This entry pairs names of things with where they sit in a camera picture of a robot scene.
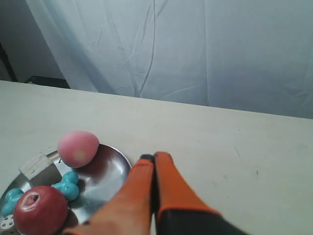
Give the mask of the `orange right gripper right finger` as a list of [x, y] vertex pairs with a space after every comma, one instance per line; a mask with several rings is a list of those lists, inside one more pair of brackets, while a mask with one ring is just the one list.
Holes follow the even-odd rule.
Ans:
[[155, 153], [158, 235], [245, 235], [206, 205], [191, 189], [167, 152]]

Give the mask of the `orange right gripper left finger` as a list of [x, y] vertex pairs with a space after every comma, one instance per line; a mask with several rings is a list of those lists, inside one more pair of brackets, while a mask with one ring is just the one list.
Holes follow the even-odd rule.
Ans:
[[144, 154], [133, 165], [125, 183], [90, 219], [64, 235], [149, 235], [152, 220], [154, 156]]

